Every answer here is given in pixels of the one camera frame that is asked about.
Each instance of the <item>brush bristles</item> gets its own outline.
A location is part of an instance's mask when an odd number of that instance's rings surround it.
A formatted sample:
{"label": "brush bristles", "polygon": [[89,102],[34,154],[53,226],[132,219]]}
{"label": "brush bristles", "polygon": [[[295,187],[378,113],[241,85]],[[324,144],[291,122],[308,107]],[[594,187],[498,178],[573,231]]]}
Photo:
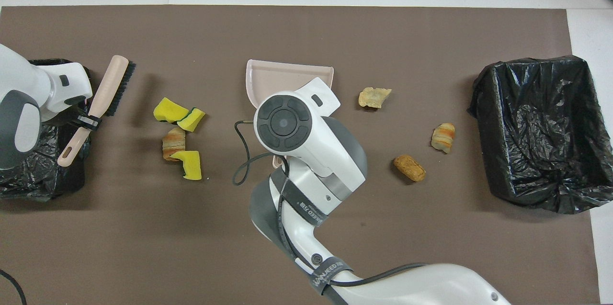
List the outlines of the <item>brush bristles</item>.
{"label": "brush bristles", "polygon": [[109,105],[109,108],[104,113],[105,116],[112,116],[114,115],[115,111],[117,111],[117,107],[119,106],[121,96],[123,95],[123,92],[125,91],[125,88],[127,87],[127,83],[129,82],[130,77],[132,76],[132,73],[134,73],[134,69],[136,69],[136,64],[132,61],[128,61],[127,68],[125,68],[125,73],[123,74],[121,83],[119,87],[117,88],[117,92],[115,93],[115,96],[113,97],[113,100],[111,101],[111,104]]}

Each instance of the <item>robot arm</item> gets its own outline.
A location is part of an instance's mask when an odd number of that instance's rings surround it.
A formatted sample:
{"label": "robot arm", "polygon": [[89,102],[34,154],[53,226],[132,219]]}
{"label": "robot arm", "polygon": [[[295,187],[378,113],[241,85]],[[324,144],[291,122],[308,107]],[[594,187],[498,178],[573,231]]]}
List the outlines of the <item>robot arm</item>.
{"label": "robot arm", "polygon": [[315,238],[315,227],[367,174],[360,144],[339,121],[327,117],[339,105],[324,82],[314,79],[297,91],[270,96],[258,108],[254,129],[259,142],[291,158],[289,172],[278,169],[253,190],[250,215],[256,228],[335,305],[507,305],[481,276],[453,264],[361,279]]}
{"label": "robot arm", "polygon": [[82,65],[35,66],[0,45],[0,169],[11,169],[28,156],[41,122],[91,96]]}

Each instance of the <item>brush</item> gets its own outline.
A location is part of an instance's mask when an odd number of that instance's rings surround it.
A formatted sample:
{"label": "brush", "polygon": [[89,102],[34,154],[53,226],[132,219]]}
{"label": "brush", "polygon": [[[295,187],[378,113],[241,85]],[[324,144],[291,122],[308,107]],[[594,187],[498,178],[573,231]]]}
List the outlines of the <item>brush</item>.
{"label": "brush", "polygon": [[[136,65],[124,56],[113,56],[91,102],[89,116],[100,118],[103,115],[114,115],[135,67]],[[70,166],[90,132],[88,128],[79,127],[59,155],[57,164],[63,167]]]}

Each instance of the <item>brown surface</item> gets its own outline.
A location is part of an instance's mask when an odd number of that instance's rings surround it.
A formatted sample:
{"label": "brown surface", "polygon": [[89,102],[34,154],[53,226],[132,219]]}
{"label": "brown surface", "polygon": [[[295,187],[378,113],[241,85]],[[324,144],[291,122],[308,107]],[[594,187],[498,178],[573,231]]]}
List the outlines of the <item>brown surface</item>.
{"label": "brown surface", "polygon": [[[369,178],[316,231],[359,276],[414,261],[472,268],[514,304],[598,302],[588,213],[558,215],[494,198],[477,122],[465,109],[489,63],[571,53],[565,11],[527,9],[114,6],[2,8],[0,43],[26,58],[63,57],[97,81],[113,54],[138,64],[117,115],[93,134],[84,189],[52,203],[0,203],[0,268],[36,304],[326,304],[252,226],[256,163],[232,124],[250,119],[249,58],[333,66],[341,120],[368,155]],[[383,109],[364,87],[393,89]],[[207,116],[187,147],[203,181],[162,159],[163,96]],[[452,122],[449,155],[429,146]],[[251,127],[243,128],[253,154]],[[392,165],[426,169],[411,183]],[[0,303],[15,303],[0,281]]]}

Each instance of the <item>black plastic bag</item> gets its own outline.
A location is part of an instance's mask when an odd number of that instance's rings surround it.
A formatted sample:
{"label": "black plastic bag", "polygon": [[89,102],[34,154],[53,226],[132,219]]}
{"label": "black plastic bag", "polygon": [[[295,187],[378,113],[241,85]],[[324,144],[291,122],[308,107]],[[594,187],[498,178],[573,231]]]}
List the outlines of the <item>black plastic bag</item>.
{"label": "black plastic bag", "polygon": [[613,200],[613,154],[586,61],[493,63],[475,80],[468,111],[495,196],[561,214]]}
{"label": "black plastic bag", "polygon": [[[34,65],[58,65],[70,63],[67,60],[34,60]],[[82,102],[78,106],[60,113],[52,122],[41,129],[39,141],[33,152],[21,165],[9,170],[0,170],[0,199],[26,198],[49,201],[62,194],[74,193],[85,184],[85,163],[90,149],[90,139],[85,141],[72,165],[63,168],[57,164],[57,157],[72,138],[76,126],[67,124],[78,111],[89,111]]]}

